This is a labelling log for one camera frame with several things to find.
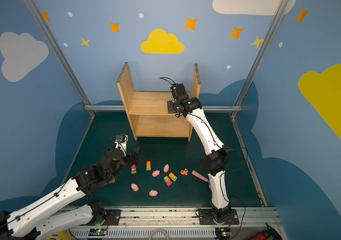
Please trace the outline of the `pink pig toy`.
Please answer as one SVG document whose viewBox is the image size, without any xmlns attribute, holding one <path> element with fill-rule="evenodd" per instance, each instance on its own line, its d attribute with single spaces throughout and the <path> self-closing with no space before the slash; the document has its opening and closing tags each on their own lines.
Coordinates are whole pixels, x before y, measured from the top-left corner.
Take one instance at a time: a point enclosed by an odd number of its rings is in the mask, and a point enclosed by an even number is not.
<svg viewBox="0 0 341 240">
<path fill-rule="evenodd" d="M 137 184 L 131 184 L 131 189 L 135 192 L 137 192 L 139 190 L 139 187 Z"/>
<path fill-rule="evenodd" d="M 153 177 L 157 177 L 160 174 L 160 170 L 155 170 L 152 172 Z"/>
<path fill-rule="evenodd" d="M 167 172 L 169 171 L 169 165 L 168 165 L 168 164 L 166 164 L 166 165 L 163 167 L 163 171 L 164 171 L 165 173 L 167 173 Z"/>
<path fill-rule="evenodd" d="M 157 195 L 158 195 L 158 191 L 156 191 L 156 190 L 151 190 L 151 191 L 149 191 L 149 196 L 151 196 L 151 197 L 156 197 Z"/>
</svg>

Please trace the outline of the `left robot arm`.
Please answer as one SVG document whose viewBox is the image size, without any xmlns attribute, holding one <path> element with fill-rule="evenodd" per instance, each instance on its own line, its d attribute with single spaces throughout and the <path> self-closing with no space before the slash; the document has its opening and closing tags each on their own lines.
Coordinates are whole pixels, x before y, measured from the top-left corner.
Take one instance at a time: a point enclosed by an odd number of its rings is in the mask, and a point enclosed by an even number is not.
<svg viewBox="0 0 341 240">
<path fill-rule="evenodd" d="M 14 212 L 0 212 L 0 240 L 43 240 L 88 223 L 102 223 L 106 213 L 98 201 L 58 214 L 70 203 L 116 182 L 125 166 L 138 164 L 140 149 L 127 154 L 122 147 L 103 152 L 100 161 L 76 172 L 66 183 L 36 202 Z"/>
</svg>

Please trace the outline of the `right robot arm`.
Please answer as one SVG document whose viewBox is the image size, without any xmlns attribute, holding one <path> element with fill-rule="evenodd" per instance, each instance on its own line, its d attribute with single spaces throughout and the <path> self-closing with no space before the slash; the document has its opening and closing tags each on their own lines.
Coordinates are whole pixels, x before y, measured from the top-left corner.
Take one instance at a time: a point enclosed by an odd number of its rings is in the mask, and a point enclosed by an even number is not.
<svg viewBox="0 0 341 240">
<path fill-rule="evenodd" d="M 200 160 L 200 164 L 208 174 L 211 186 L 214 221 L 222 223 L 232 213 L 225 183 L 226 163 L 230 150 L 215 134 L 199 99 L 190 97 L 183 84 L 173 83 L 170 90 L 172 99 L 167 102 L 168 112 L 186 118 L 203 144 L 206 156 Z"/>
</svg>

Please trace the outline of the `wooden shelf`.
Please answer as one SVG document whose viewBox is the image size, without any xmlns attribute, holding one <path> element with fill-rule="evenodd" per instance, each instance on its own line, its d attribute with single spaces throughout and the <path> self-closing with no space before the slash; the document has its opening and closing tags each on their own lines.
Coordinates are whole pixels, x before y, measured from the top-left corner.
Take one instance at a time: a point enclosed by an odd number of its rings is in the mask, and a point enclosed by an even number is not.
<svg viewBox="0 0 341 240">
<path fill-rule="evenodd" d="M 188 120 L 168 113 L 170 92 L 136 92 L 127 62 L 116 84 L 135 140 L 139 137 L 191 140 L 193 127 Z"/>
</svg>

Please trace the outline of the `pink cab green truck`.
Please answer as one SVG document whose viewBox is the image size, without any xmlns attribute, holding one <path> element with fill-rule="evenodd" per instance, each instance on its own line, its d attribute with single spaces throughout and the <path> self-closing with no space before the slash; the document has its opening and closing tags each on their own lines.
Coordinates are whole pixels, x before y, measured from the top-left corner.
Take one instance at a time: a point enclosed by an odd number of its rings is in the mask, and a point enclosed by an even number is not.
<svg viewBox="0 0 341 240">
<path fill-rule="evenodd" d="M 136 165 L 131 166 L 131 174 L 136 174 Z"/>
</svg>

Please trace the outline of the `orange cab green truck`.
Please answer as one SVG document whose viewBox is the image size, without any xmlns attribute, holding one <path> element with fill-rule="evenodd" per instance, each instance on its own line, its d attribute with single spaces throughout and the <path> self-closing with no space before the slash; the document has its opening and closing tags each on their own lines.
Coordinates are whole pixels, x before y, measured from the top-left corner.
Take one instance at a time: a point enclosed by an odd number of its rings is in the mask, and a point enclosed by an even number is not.
<svg viewBox="0 0 341 240">
<path fill-rule="evenodd" d="M 145 170 L 146 171 L 151 171 L 151 162 L 150 161 L 146 162 Z"/>
</svg>

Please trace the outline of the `magenta green toy truck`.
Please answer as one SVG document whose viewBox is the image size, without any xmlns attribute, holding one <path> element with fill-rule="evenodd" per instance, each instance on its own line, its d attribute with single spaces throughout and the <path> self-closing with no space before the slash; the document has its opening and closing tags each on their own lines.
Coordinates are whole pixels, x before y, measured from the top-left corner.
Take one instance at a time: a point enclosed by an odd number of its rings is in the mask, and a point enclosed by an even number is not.
<svg viewBox="0 0 341 240">
<path fill-rule="evenodd" d="M 168 176 L 165 176 L 163 180 L 168 187 L 172 185 L 172 180 Z"/>
</svg>

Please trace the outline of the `small orange toy car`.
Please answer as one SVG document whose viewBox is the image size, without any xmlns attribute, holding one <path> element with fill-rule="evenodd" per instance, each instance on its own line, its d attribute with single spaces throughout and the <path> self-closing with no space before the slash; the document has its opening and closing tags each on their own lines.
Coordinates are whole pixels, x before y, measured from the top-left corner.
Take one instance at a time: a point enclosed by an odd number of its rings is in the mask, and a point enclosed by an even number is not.
<svg viewBox="0 0 341 240">
<path fill-rule="evenodd" d="M 189 173 L 188 169 L 181 170 L 181 175 L 187 176 Z"/>
</svg>

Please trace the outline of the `purple pink toy shovel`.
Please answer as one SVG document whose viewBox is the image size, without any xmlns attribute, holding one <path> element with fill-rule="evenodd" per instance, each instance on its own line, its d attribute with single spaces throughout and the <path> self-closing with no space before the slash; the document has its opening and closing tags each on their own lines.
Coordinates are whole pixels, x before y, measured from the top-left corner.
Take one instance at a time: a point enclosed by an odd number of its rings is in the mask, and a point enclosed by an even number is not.
<svg viewBox="0 0 341 240">
<path fill-rule="evenodd" d="M 209 189 L 211 190 L 211 183 L 210 183 L 210 180 L 208 178 L 204 177 L 203 175 L 201 175 L 200 173 L 196 172 L 195 170 L 192 171 L 192 175 L 197 177 L 198 179 L 208 183 Z"/>
</svg>

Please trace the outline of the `yellow basket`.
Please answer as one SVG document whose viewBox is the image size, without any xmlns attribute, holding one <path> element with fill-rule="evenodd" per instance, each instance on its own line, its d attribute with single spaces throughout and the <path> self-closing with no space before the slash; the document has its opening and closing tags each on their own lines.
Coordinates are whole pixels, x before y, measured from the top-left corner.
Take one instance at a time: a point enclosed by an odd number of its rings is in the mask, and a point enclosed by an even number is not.
<svg viewBox="0 0 341 240">
<path fill-rule="evenodd" d="M 71 236 L 68 236 L 68 231 L 62 231 L 48 236 L 44 240 L 71 240 Z"/>
</svg>

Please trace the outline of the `red black tool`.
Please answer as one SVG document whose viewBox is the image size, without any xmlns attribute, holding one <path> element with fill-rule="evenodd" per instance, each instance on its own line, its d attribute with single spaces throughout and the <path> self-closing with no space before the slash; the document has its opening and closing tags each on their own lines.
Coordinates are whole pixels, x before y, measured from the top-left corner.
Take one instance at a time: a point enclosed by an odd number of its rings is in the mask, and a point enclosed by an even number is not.
<svg viewBox="0 0 341 240">
<path fill-rule="evenodd" d="M 266 224 L 267 229 L 258 232 L 250 237 L 248 237 L 246 240 L 283 240 L 281 235 L 271 226 Z"/>
</svg>

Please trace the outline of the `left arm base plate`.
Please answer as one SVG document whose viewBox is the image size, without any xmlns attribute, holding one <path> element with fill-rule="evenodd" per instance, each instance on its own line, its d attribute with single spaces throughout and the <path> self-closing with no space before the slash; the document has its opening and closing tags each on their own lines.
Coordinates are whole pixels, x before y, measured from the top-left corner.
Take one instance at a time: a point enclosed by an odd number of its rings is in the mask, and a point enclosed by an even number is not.
<svg viewBox="0 0 341 240">
<path fill-rule="evenodd" d="M 117 226 L 119 224 L 120 215 L 121 210 L 102 210 L 95 214 L 94 224 L 96 226 Z"/>
</svg>

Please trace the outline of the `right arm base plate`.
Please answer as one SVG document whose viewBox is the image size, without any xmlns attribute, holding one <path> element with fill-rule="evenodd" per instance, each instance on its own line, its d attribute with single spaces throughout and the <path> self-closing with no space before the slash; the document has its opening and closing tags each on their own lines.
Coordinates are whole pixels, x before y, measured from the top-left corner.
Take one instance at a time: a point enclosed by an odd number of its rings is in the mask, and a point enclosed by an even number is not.
<svg viewBox="0 0 341 240">
<path fill-rule="evenodd" d="M 229 214 L 218 216 L 212 209 L 197 209 L 196 215 L 200 225 L 239 225 L 239 217 L 236 210 Z"/>
</svg>

